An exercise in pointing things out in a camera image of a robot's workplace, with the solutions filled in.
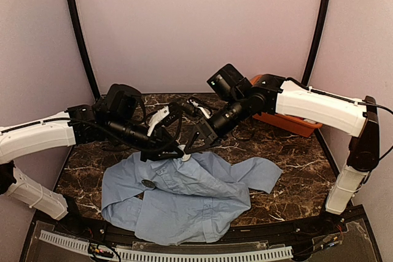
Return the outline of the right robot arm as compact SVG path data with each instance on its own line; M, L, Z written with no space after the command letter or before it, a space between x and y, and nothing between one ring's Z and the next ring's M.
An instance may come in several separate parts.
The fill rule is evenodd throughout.
M371 96L347 98L278 75L265 74L252 84L232 64L219 69L207 83L226 105L194 126L184 148L186 154L212 147L240 122L263 113L308 119L351 136L348 159L327 196L325 211L313 221L318 233L329 232L337 215L344 212L363 180L384 157L380 154L381 106Z

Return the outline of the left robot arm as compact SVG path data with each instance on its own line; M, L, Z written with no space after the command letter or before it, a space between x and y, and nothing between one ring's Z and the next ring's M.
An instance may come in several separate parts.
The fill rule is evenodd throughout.
M64 112L22 125L1 128L1 194L13 197L54 220L61 220L73 235L81 235L87 222L74 201L32 180L14 164L15 159L57 147L113 140L140 151L141 159L180 158L179 133L165 129L181 121L175 104L147 116L142 94L124 84L113 84L93 105L67 108Z

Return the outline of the round white brooch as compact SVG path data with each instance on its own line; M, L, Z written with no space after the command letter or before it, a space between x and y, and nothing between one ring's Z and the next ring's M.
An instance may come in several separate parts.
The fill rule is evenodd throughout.
M182 152L183 152L183 156L182 156L181 160L182 160L183 162L188 161L188 160L191 158L191 154L187 154L187 153L184 151L185 145L179 145L178 147L179 147L179 149L182 150Z

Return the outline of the light blue button shirt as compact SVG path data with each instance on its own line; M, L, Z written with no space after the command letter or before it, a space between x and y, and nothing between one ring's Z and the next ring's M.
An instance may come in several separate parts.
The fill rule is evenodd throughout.
M213 152L181 159L141 161L134 153L106 169L102 182L101 214L112 222L133 212L182 212L190 216L212 203L231 222L251 208L251 190L270 193L281 169L264 158L230 164Z

